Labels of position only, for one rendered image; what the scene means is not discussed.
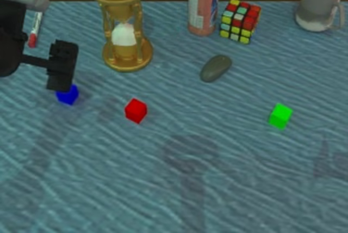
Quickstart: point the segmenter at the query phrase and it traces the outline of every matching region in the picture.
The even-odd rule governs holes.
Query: spray can
[[[215,30],[219,0],[189,0],[190,32],[207,36]]]

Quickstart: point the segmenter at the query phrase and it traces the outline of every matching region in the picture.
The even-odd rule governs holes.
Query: mug
[[[337,11],[339,11],[339,24],[333,25]],[[341,29],[344,26],[344,19],[344,8],[340,0],[301,0],[295,13],[297,24],[311,32]]]

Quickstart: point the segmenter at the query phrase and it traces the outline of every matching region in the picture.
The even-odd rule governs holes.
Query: blue cube
[[[61,91],[56,91],[55,95],[58,99],[58,101],[68,104],[68,105],[73,105],[75,100],[78,97],[78,89],[76,85],[71,85],[70,90],[66,93],[63,93]]]

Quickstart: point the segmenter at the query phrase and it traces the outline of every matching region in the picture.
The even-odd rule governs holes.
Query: table
[[[30,65],[1,79],[0,232],[346,232],[348,27],[308,33],[295,3],[257,4],[243,45],[189,34],[184,2],[145,2],[153,61],[117,73],[97,3],[53,2],[25,52],[76,42],[80,98],[59,104]],[[217,53],[233,68],[202,83]],[[123,116],[133,97],[149,108],[140,125]],[[278,102],[294,110],[284,131],[267,123]]]

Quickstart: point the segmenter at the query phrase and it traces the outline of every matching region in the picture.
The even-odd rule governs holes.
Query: wooden hourglass
[[[143,35],[141,0],[96,1],[103,15],[105,63],[121,72],[140,70],[149,64],[153,48]]]

